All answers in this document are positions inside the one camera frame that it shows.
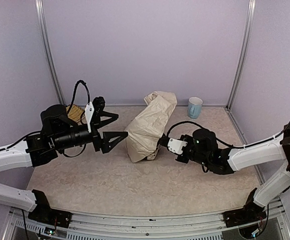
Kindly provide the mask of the beige folding umbrella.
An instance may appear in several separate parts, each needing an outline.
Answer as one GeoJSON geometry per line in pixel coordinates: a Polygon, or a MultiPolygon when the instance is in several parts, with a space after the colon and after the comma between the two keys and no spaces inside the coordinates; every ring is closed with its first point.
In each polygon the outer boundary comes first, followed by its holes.
{"type": "Polygon", "coordinates": [[[144,97],[145,109],[126,127],[126,147],[132,163],[151,161],[160,150],[159,140],[177,105],[172,92],[154,91],[144,97]]]}

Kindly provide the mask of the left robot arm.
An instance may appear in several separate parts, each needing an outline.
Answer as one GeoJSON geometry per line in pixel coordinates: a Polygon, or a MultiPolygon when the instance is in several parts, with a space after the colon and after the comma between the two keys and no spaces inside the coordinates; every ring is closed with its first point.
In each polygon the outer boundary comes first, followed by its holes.
{"type": "MultiPolygon", "coordinates": [[[[104,111],[105,100],[96,97],[84,109],[85,124],[78,124],[68,117],[66,107],[52,105],[40,115],[42,129],[29,133],[11,145],[0,148],[0,172],[46,165],[64,151],[77,146],[93,144],[96,152],[110,152],[128,137],[126,131],[99,129],[116,121],[118,114],[104,111]]],[[[49,209],[45,194],[39,190],[21,190],[0,183],[0,204],[18,208],[29,213],[49,209]]]]}

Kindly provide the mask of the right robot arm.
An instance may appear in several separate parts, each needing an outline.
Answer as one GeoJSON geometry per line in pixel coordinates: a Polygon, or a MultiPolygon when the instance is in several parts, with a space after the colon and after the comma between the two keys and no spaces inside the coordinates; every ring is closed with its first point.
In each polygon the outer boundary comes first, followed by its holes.
{"type": "Polygon", "coordinates": [[[214,132],[198,126],[192,135],[182,135],[179,139],[163,135],[158,144],[177,156],[181,163],[196,162],[203,172],[230,175],[250,166],[273,161],[283,161],[283,165],[263,185],[252,191],[245,206],[246,211],[262,210],[276,196],[290,187],[290,122],[283,130],[264,140],[226,148],[218,147],[220,139],[214,132]]]}

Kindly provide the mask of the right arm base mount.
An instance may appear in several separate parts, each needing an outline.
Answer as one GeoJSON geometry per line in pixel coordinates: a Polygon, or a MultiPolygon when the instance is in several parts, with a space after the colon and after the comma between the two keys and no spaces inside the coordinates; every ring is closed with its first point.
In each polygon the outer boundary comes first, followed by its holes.
{"type": "Polygon", "coordinates": [[[227,228],[240,226],[265,219],[267,217],[264,207],[254,203],[254,195],[257,188],[253,189],[242,208],[229,210],[223,213],[227,228]]]}

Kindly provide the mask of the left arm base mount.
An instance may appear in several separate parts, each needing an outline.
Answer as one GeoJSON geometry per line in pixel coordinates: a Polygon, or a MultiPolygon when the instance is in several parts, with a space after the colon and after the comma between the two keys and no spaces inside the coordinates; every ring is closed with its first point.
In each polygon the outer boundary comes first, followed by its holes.
{"type": "Polygon", "coordinates": [[[53,225],[54,227],[69,228],[72,213],[51,208],[44,192],[32,190],[35,196],[36,207],[28,213],[30,220],[53,225]]]}

